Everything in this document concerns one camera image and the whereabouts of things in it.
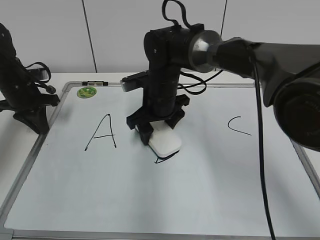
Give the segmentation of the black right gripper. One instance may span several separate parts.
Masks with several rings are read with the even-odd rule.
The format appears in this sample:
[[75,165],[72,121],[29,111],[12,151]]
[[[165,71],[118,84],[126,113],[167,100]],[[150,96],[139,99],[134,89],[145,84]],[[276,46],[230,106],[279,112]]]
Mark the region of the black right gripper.
[[132,130],[138,127],[140,139],[147,146],[154,131],[151,123],[165,121],[174,129],[177,123],[185,116],[183,107],[188,106],[190,98],[186,94],[151,101],[144,101],[142,107],[126,118],[126,123]]

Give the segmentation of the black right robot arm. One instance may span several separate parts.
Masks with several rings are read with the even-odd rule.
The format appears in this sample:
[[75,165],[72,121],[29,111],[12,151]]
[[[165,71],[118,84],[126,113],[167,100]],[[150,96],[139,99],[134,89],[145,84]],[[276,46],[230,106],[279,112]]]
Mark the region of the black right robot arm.
[[222,40],[202,24],[191,29],[180,25],[151,30],[143,46],[147,71],[121,80],[126,92],[142,88],[142,106],[127,117],[130,129],[138,128],[149,142],[152,122],[171,128],[184,117],[186,95],[178,95],[182,69],[208,73],[218,68],[257,80],[263,104],[273,107],[282,131],[297,144],[320,149],[320,47],[316,44],[252,42],[240,37]]

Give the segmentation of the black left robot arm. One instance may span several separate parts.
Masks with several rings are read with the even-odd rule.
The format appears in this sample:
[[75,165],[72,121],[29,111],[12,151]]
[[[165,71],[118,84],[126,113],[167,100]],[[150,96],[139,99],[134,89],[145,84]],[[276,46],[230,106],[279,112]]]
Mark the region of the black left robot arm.
[[13,111],[13,118],[35,133],[45,135],[50,127],[46,107],[56,107],[56,88],[47,83],[52,74],[43,62],[23,66],[17,57],[10,31],[0,25],[0,111]]

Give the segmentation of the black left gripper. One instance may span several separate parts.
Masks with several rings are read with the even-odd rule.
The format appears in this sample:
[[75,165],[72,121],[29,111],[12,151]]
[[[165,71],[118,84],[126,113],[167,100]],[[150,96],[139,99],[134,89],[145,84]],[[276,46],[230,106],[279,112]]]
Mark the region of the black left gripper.
[[45,135],[49,132],[47,118],[47,107],[40,106],[33,109],[17,111],[13,118],[33,130],[38,135]]

